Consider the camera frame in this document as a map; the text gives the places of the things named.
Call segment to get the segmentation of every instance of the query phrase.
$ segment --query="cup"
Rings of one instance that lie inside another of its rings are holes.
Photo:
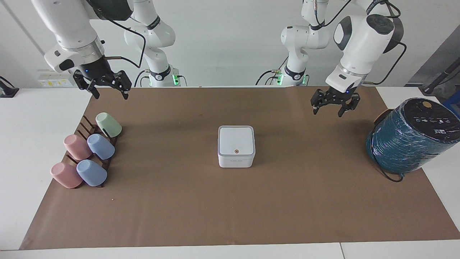
[[[107,179],[107,171],[98,163],[91,160],[80,161],[77,172],[89,186],[99,186]]]
[[[121,125],[106,112],[101,112],[96,116],[96,123],[107,137],[113,138],[121,133]]]
[[[74,165],[63,162],[57,163],[51,168],[51,175],[54,180],[68,189],[79,186],[83,181],[80,175],[78,175],[77,168]]]
[[[87,143],[91,151],[102,160],[111,158],[115,153],[115,147],[99,134],[89,136]]]
[[[64,146],[76,160],[84,160],[92,155],[86,140],[75,134],[69,135],[64,139]]]

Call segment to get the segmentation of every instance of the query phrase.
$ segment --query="blue cup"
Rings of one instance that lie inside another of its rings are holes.
[[[115,153],[115,147],[99,134],[89,136],[87,142],[91,151],[102,160],[111,158]]]
[[[77,165],[77,172],[89,186],[99,186],[107,179],[107,171],[98,163],[91,160],[83,160]]]

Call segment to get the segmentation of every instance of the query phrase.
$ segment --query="green cup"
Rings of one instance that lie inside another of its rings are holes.
[[[121,125],[106,112],[101,112],[96,116],[96,123],[107,137],[113,138],[121,133]]]

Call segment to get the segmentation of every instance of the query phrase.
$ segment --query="brown table covering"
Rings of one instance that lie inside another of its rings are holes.
[[[107,183],[53,180],[21,249],[460,239],[422,170],[393,183],[367,156],[377,90],[338,118],[315,89],[100,89],[85,114],[123,125]],[[219,167],[221,125],[254,127],[251,168]]]

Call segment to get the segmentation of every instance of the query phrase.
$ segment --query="black lid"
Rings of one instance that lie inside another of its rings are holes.
[[[409,125],[439,141],[460,139],[460,120],[446,107],[422,98],[407,101],[402,113]]]
[[[366,18],[366,21],[378,34],[387,35],[395,28],[390,19],[380,14],[371,14]]]

